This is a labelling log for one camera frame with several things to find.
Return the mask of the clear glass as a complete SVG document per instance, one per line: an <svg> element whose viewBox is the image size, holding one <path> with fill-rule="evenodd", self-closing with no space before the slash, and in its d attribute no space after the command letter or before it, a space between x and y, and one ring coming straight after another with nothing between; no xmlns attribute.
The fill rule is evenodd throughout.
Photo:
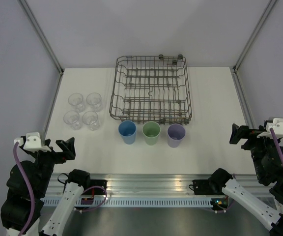
<svg viewBox="0 0 283 236"><path fill-rule="evenodd" d="M103 110L102 96L99 93L90 93L86 98L86 102L92 111L100 112Z"/></svg>
<svg viewBox="0 0 283 236"><path fill-rule="evenodd" d="M84 113L82 116L82 122L92 131L98 130L101 126L98 114L94 111Z"/></svg>
<svg viewBox="0 0 283 236"><path fill-rule="evenodd" d="M80 93L74 93L69 96L68 103L72 106L78 113L85 110L84 97Z"/></svg>
<svg viewBox="0 0 283 236"><path fill-rule="evenodd" d="M68 111L63 116L63 121L73 130L79 130L82 127L82 120L80 114L77 111Z"/></svg>

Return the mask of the blue plastic cup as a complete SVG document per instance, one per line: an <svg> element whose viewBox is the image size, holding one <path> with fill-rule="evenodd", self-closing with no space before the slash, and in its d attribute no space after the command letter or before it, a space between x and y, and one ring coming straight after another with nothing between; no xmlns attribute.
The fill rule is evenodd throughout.
<svg viewBox="0 0 283 236"><path fill-rule="evenodd" d="M118 126L118 132L125 144L131 145L135 142L137 127L132 121L130 120L123 121Z"/></svg>

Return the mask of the purple plastic cup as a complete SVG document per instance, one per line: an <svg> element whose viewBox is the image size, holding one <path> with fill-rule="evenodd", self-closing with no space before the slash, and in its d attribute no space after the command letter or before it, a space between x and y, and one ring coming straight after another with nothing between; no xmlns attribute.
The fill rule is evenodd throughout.
<svg viewBox="0 0 283 236"><path fill-rule="evenodd" d="M180 124L172 124L167 130L168 145L171 148L176 148L180 145L181 141L186 135L185 128Z"/></svg>

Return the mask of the green plastic cup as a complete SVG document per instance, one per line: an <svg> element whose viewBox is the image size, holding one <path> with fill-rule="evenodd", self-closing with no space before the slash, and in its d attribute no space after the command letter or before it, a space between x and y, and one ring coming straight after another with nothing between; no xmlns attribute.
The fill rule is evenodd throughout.
<svg viewBox="0 0 283 236"><path fill-rule="evenodd" d="M157 143L157 140L161 133L161 128L158 123L149 121L143 125L142 133L144 135L146 144L153 146Z"/></svg>

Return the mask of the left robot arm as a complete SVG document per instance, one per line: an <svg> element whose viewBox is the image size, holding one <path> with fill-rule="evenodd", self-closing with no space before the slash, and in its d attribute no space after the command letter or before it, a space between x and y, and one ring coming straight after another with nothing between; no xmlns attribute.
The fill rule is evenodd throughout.
<svg viewBox="0 0 283 236"><path fill-rule="evenodd" d="M90 174L74 169L64 182L63 195L48 222L39 228L42 199L46 195L56 164L74 160L75 139L57 140L60 152L55 152L49 139L42 141L38 134L21 136L14 141L13 157L16 162L6 183L7 198L1 207L1 221L9 236L60 236L67 220L75 210L81 195L105 187L91 185Z"/></svg>

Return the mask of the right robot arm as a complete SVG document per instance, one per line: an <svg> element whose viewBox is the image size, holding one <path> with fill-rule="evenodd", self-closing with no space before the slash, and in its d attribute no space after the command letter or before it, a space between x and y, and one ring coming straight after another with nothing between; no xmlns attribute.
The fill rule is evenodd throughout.
<svg viewBox="0 0 283 236"><path fill-rule="evenodd" d="M251 213L271 236L283 236L283 118L265 121L263 126L251 129L246 125L232 125L230 144L241 140L241 149L251 153L258 183L267 187L276 207L270 207L246 190L232 174L218 168L208 179L209 190L223 193Z"/></svg>

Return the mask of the right aluminium frame post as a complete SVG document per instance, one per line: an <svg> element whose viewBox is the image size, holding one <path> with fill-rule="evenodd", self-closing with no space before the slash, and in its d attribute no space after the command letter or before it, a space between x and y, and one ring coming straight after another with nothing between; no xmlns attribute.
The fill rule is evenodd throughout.
<svg viewBox="0 0 283 236"><path fill-rule="evenodd" d="M270 17L270 14L274 10L275 6L278 4L278 0L269 0L263 13L261 14L255 28L253 29L250 37L248 38L242 52L240 53L236 63L232 67L232 70L234 73L238 71L238 69L241 67L245 57L247 56L249 50L252 48L252 45L254 44L256 38L260 34L262 28L264 27L265 23L267 22L268 18Z"/></svg>

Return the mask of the aluminium frame post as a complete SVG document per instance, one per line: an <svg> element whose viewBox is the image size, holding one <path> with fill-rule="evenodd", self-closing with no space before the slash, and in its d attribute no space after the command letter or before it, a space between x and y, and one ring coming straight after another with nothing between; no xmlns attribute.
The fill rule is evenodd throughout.
<svg viewBox="0 0 283 236"><path fill-rule="evenodd" d="M48 56L50 57L52 63L54 64L56 70L60 75L63 74L64 69L61 66L60 62L58 61L52 47L50 46L40 24L38 23L37 18L35 17L31 7L29 6L28 2L26 0L18 0L18 4L22 8L23 12L28 18L28 21L30 22L31 26L33 27L37 37L40 39L45 51L47 52Z"/></svg>
<svg viewBox="0 0 283 236"><path fill-rule="evenodd" d="M269 0L263 13L261 14L255 28L253 29L250 37L248 38L242 52L240 53L236 63L232 67L232 70L234 73L238 71L238 69L241 67L245 57L247 56L249 50L252 48L252 45L254 44L256 38L260 34L262 28L264 27L265 23L267 22L268 18L270 17L270 14L274 10L275 6L278 4L278 0Z"/></svg>

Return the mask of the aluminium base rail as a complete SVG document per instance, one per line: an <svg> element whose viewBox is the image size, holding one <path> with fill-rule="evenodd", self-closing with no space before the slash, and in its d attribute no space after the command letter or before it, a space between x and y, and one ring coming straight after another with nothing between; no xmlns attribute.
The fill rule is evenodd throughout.
<svg viewBox="0 0 283 236"><path fill-rule="evenodd" d="M58 197L63 194L63 184L54 173L46 192L46 197ZM107 181L107 192L111 197L190 197L194 192L188 185L194 179L208 179L210 175L141 175L141 174L90 174L91 179ZM236 180L246 190L257 197L270 197L269 186L258 183L255 175L236 175Z"/></svg>

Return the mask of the left aluminium frame post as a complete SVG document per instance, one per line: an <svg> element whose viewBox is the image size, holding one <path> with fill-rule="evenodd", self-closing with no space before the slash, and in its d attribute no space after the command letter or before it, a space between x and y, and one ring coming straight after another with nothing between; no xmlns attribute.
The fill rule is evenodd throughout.
<svg viewBox="0 0 283 236"><path fill-rule="evenodd" d="M48 56L50 57L52 63L54 64L56 70L60 75L63 74L64 69L61 66L60 62L58 61L52 47L50 46L40 24L38 23L37 18L35 17L31 7L29 6L28 2L26 0L18 0L18 4L22 8L23 12L28 18L28 21L30 22L31 26L33 27L37 37L40 39L45 51L47 52Z"/></svg>

